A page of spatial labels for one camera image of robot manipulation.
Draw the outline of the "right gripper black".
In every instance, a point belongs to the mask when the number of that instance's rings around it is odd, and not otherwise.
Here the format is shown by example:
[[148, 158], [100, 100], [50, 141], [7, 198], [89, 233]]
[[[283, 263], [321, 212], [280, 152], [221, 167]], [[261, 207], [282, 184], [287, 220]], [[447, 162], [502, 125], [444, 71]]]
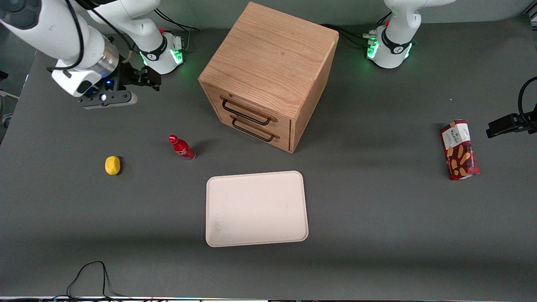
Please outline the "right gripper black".
[[157, 71], [149, 66], [139, 70], [130, 63], [120, 62], [110, 75], [102, 79], [102, 87], [107, 91], [125, 90], [125, 86], [135, 83], [138, 83], [138, 86], [147, 86], [155, 91], [160, 91], [162, 78]]

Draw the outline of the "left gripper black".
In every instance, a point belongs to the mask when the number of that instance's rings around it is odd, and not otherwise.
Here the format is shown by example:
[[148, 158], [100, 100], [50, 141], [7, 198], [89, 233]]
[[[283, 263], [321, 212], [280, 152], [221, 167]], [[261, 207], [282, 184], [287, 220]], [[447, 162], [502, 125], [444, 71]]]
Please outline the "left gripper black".
[[489, 139], [508, 133], [524, 132], [525, 128], [528, 134], [537, 133], [537, 112], [526, 112], [523, 115], [515, 113], [505, 115], [488, 124], [486, 130]]

